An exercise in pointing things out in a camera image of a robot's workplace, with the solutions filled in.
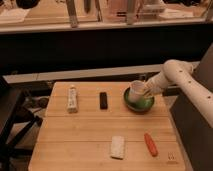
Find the dark robot base panel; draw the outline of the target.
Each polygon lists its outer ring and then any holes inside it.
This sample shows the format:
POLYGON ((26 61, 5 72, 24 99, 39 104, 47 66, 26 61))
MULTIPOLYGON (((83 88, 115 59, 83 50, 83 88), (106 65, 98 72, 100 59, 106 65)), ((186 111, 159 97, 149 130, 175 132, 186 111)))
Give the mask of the dark robot base panel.
MULTIPOLYGON (((213 43, 193 77, 213 92, 213 43)), ((170 111, 193 170, 213 171, 213 128, 183 92, 180 92, 170 111)))

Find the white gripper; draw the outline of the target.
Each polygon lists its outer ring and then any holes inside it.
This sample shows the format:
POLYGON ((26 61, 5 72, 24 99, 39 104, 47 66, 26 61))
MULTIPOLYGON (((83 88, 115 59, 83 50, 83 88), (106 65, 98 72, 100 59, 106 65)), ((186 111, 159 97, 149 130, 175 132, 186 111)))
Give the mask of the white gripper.
POLYGON ((143 96, 148 98, 161 94, 169 85, 170 81, 163 73, 156 74, 145 82, 143 96))

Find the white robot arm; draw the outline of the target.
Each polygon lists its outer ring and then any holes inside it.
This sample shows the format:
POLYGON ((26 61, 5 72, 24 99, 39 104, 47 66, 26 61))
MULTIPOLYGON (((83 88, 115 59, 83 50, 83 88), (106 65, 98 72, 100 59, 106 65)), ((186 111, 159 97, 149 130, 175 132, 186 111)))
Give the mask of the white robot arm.
POLYGON ((168 60, 161 71, 145 82, 144 97, 162 93, 176 84, 213 128, 213 92, 197 82, 193 77, 193 65, 186 61, 168 60))

